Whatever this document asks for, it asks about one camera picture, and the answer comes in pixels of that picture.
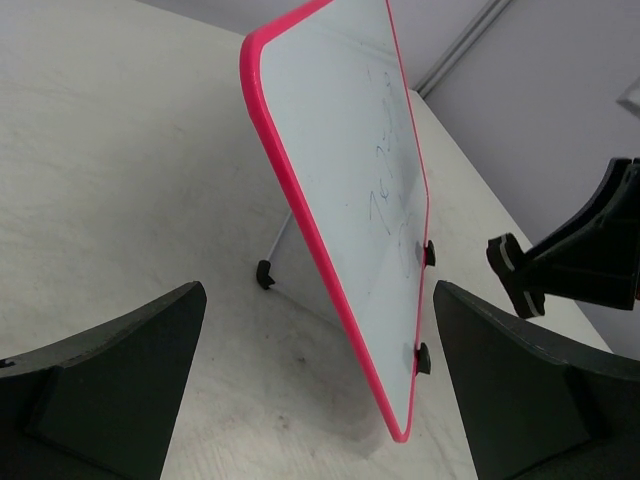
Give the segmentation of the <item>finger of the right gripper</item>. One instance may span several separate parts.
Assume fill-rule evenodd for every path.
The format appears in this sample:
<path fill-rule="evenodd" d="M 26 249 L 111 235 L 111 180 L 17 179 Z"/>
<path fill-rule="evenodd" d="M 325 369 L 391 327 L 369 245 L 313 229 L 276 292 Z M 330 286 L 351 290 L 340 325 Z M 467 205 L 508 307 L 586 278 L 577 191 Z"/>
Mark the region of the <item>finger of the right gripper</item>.
<path fill-rule="evenodd" d="M 639 299 L 639 160 L 609 162 L 582 209 L 525 253 L 526 290 L 631 310 Z"/>

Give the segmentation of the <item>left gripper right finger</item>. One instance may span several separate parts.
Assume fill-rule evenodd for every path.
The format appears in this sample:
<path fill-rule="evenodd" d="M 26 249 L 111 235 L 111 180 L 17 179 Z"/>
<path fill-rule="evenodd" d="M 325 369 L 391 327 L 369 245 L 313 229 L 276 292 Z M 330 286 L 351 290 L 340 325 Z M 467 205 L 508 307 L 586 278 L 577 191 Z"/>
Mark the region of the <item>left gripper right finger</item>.
<path fill-rule="evenodd" d="M 639 363 L 447 281 L 434 308 L 481 479 L 636 479 Z"/>

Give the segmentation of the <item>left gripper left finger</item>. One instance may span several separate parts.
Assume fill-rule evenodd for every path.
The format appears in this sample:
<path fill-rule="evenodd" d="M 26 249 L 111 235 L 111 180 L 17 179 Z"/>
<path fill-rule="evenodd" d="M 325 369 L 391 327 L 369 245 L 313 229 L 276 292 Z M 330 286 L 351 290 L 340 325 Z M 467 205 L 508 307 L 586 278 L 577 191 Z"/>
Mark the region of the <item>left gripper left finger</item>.
<path fill-rule="evenodd" d="M 160 478 L 206 303 L 190 282 L 3 359 L 2 478 Z"/>

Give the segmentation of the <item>black whiteboard eraser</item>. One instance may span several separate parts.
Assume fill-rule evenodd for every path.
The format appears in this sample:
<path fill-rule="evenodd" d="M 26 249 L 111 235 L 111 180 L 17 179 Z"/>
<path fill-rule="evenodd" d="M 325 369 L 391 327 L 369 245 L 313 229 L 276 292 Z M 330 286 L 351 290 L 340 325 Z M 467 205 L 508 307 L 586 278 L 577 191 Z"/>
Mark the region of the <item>black whiteboard eraser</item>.
<path fill-rule="evenodd" d="M 545 296 L 541 292 L 526 290 L 521 282 L 521 269 L 525 254 L 512 233 L 490 239 L 486 258 L 506 291 L 518 317 L 530 319 L 545 314 Z"/>

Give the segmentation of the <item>pink-framed whiteboard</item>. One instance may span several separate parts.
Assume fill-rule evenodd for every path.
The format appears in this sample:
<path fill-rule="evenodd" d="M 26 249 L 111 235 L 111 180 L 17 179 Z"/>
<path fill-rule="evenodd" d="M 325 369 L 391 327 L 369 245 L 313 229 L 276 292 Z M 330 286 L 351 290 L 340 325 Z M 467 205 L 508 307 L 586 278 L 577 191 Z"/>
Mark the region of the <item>pink-framed whiteboard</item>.
<path fill-rule="evenodd" d="M 239 56 L 249 117 L 291 210 L 418 208 L 429 191 L 390 4 L 310 1 L 251 32 Z M 391 437 L 410 435 L 415 377 L 367 375 Z"/>

